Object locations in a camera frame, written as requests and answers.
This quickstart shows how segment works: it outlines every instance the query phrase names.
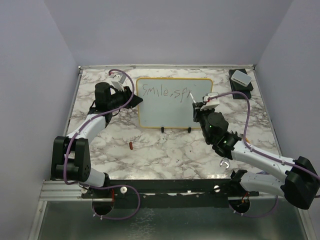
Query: whiteboard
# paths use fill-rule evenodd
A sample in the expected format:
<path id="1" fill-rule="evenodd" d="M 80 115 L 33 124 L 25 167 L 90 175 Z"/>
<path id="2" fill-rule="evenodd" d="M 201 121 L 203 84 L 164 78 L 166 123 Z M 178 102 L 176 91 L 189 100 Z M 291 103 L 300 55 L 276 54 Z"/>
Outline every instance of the whiteboard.
<path id="1" fill-rule="evenodd" d="M 210 78 L 142 77 L 136 81 L 137 95 L 143 99 L 138 105 L 142 128 L 187 129 L 200 128 L 193 121 L 192 93 L 197 102 L 212 92 Z"/>

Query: marker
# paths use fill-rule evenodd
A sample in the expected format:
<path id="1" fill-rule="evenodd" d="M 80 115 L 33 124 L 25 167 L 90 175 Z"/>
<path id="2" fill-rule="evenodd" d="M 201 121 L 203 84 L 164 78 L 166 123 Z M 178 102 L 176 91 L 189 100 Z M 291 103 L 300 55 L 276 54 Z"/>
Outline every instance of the marker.
<path id="1" fill-rule="evenodd" d="M 190 92 L 190 96 L 191 96 L 192 101 L 196 104 L 197 102 L 191 92 Z"/>

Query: gray wall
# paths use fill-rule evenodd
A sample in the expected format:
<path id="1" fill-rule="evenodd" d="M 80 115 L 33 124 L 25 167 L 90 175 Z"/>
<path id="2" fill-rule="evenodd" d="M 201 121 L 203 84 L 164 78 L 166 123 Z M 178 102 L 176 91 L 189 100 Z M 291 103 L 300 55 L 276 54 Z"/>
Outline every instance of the gray wall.
<path id="1" fill-rule="evenodd" d="M 44 0 L 79 65 L 256 64 L 292 0 Z"/>
<path id="2" fill-rule="evenodd" d="M 77 64 L 42 0 L 0 3 L 0 239 L 28 238 Z"/>
<path id="3" fill-rule="evenodd" d="M 257 65 L 285 156 L 309 158 L 320 173 L 320 1 L 295 0 Z M 309 210 L 320 239 L 320 200 Z"/>

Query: table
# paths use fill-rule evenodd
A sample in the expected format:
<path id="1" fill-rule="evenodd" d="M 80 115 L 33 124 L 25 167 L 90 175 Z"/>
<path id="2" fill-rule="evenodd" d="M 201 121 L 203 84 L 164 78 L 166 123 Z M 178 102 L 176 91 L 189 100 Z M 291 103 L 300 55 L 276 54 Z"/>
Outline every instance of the table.
<path id="1" fill-rule="evenodd" d="M 229 73 L 226 68 L 180 68 L 148 69 L 128 68 L 125 70 L 134 83 L 142 77 L 166 78 L 210 78 L 213 91 L 231 91 Z M 247 69 L 252 77 L 253 91 L 251 115 L 247 138 L 258 148 L 278 154 L 275 138 L 269 123 L 263 100 L 253 70 Z M 95 95 L 95 85 L 110 83 L 107 69 L 83 70 L 78 92 L 71 114 L 68 133 L 74 131 L 86 118 Z M 229 122 L 228 130 L 242 133 L 246 120 L 247 103 L 233 100 L 232 96 L 220 99 L 216 108 Z M 109 174 L 111 179 L 155 180 L 155 179 L 224 179 L 233 170 L 245 169 L 256 173 L 261 170 L 248 164 L 231 161 L 229 169 L 220 167 L 221 157 L 205 143 L 200 130 L 146 129 L 139 126 L 138 110 L 122 109 L 118 116 L 92 141 L 90 145 L 91 165 L 94 169 Z"/>

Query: marble tabletop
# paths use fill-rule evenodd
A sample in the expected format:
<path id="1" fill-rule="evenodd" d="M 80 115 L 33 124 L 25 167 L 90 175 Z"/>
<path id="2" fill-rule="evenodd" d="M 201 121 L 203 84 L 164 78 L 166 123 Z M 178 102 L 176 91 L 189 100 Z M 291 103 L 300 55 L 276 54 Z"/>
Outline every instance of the marble tabletop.
<path id="1" fill-rule="evenodd" d="M 210 78 L 213 91 L 225 93 L 231 90 L 228 69 L 123 69 L 134 83 L 142 77 L 170 78 Z M 278 154 L 268 116 L 252 70 L 253 91 L 251 114 L 247 130 L 250 142 L 271 153 Z M 86 118 L 95 94 L 95 85 L 111 82 L 108 70 L 83 70 L 79 89 L 72 111 L 68 133 L 74 131 Z M 229 122 L 229 131 L 242 133 L 246 120 L 245 100 L 233 100 L 232 96 L 220 99 L 217 112 L 222 112 Z M 188 133 L 186 130 L 172 129 L 161 133 L 159 129 L 147 129 L 139 126 L 138 110 L 122 109 L 119 115 L 98 134 L 90 145 L 92 168 L 108 173 L 112 179 L 155 180 L 155 179 L 212 179 L 228 178 L 233 170 L 245 169 L 251 172 L 261 170 L 248 164 L 232 160 L 230 168 L 220 167 L 221 157 L 210 145 L 205 143 L 200 130 Z"/>

